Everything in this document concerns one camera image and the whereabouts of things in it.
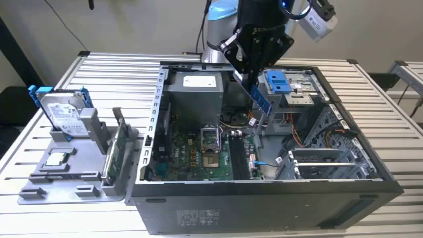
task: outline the hard drive label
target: hard drive label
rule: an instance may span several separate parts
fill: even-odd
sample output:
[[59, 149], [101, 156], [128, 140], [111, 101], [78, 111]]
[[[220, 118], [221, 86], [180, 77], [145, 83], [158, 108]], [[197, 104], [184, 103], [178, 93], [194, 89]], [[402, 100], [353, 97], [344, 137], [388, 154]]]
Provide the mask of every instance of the hard drive label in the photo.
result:
[[61, 131], [70, 136], [87, 136], [83, 123], [78, 120], [75, 107], [70, 104], [47, 103], [47, 109]]

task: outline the gray metal shelf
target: gray metal shelf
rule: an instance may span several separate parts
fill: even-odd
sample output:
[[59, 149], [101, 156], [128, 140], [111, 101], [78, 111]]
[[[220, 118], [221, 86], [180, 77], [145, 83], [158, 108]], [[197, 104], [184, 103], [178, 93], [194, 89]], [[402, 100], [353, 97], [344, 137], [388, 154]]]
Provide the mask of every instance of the gray metal shelf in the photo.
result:
[[[93, 105], [98, 109], [98, 117], [109, 125], [116, 121], [110, 108], [122, 108], [126, 122], [140, 132], [137, 149], [141, 146], [141, 137], [148, 124], [146, 111], [160, 61], [198, 61], [198, 56], [90, 53], [86, 57], [77, 57], [57, 84], [57, 88], [67, 89], [85, 86]], [[397, 179], [404, 194], [345, 231], [200, 236], [421, 237], [423, 132], [420, 128], [358, 65], [349, 64], [341, 59], [289, 58], [282, 58], [277, 64], [320, 68], [345, 109]], [[49, 123], [38, 111], [0, 160], [0, 234], [41, 234], [41, 237], [148, 236], [134, 207], [126, 206], [122, 202], [17, 205], [17, 193], [26, 184], [25, 177], [33, 171], [50, 140], [47, 131]]]
[[396, 61], [389, 69], [423, 97], [423, 62]]

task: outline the metal frame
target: metal frame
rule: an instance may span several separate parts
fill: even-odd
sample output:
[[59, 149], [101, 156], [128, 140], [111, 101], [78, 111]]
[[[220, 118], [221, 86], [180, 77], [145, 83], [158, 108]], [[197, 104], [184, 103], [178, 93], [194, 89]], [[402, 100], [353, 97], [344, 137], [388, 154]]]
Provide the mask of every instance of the metal frame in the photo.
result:
[[394, 61], [388, 71], [396, 74], [406, 85], [423, 97], [423, 63]]
[[[57, 85], [57, 88], [66, 88], [67, 85], [69, 88], [74, 88], [83, 83], [89, 92], [93, 92], [94, 106], [99, 108], [122, 106], [122, 114], [129, 121], [141, 121], [137, 123], [141, 129], [137, 148], [140, 148], [140, 138], [145, 130], [145, 127], [141, 127], [141, 123], [145, 122], [142, 105], [150, 104], [152, 95], [152, 92], [145, 90], [145, 86], [156, 84], [160, 61], [165, 60], [198, 62], [200, 57], [197, 55], [90, 53], [86, 57], [77, 57]], [[354, 124], [405, 193], [346, 230], [204, 234], [197, 237], [421, 237], [421, 131], [414, 129], [402, 111], [394, 106], [381, 89], [373, 85], [366, 74], [345, 60], [282, 58], [278, 64], [318, 67]], [[73, 237], [118, 232], [120, 236], [148, 236], [136, 208], [126, 206], [124, 202], [54, 206], [17, 205], [15, 194], [26, 183], [21, 178], [33, 171], [34, 163], [42, 155], [42, 152], [37, 150], [45, 149], [49, 142], [46, 135], [49, 128], [39, 127], [47, 125], [47, 122], [39, 115], [38, 111], [0, 160], [0, 233], [39, 233], [43, 237], [49, 233], [54, 237]], [[102, 112], [98, 112], [98, 116], [102, 120], [111, 117]]]

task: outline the orange wire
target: orange wire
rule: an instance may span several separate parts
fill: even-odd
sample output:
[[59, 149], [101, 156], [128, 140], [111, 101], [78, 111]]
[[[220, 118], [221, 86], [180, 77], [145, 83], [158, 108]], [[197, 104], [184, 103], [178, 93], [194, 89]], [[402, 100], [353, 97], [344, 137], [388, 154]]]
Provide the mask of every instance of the orange wire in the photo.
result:
[[290, 126], [292, 126], [292, 138], [293, 138], [296, 144], [298, 145], [298, 147], [304, 148], [304, 145], [302, 145], [302, 143], [300, 142], [298, 135], [297, 135], [296, 130], [294, 130], [294, 127], [293, 127], [293, 117], [292, 117], [292, 113], [289, 113], [286, 117], [288, 117], [288, 120], [290, 121]]

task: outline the hard drive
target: hard drive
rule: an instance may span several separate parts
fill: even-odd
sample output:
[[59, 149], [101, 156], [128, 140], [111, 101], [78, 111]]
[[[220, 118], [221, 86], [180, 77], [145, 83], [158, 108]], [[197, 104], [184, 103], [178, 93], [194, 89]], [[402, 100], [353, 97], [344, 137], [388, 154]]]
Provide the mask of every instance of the hard drive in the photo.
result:
[[39, 87], [34, 92], [29, 87], [29, 95], [57, 131], [70, 137], [86, 137], [87, 131], [78, 118], [83, 108], [91, 108], [87, 90], [53, 90], [51, 87]]

